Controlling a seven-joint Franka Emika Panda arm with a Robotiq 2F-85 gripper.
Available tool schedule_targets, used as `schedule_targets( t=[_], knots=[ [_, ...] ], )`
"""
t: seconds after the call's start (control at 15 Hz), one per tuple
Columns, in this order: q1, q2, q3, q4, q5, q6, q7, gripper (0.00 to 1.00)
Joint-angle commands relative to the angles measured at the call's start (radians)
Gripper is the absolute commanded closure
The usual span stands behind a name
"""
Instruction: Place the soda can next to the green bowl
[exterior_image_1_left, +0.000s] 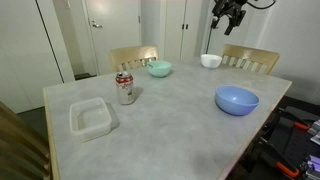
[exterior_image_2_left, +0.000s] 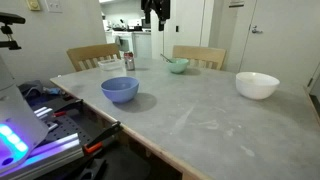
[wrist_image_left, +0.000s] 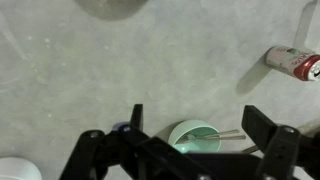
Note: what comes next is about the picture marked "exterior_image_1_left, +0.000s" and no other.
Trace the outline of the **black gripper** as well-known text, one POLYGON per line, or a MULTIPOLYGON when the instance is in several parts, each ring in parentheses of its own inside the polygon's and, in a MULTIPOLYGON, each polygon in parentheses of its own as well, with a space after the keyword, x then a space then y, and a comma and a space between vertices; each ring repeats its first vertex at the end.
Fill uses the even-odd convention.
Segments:
POLYGON ((229 35, 234 27, 241 24, 246 12, 241 11, 242 6, 247 0, 214 0, 215 5, 212 13, 215 15, 212 19, 211 28, 217 29, 220 17, 226 15, 229 17, 229 25, 225 31, 225 35, 229 35))

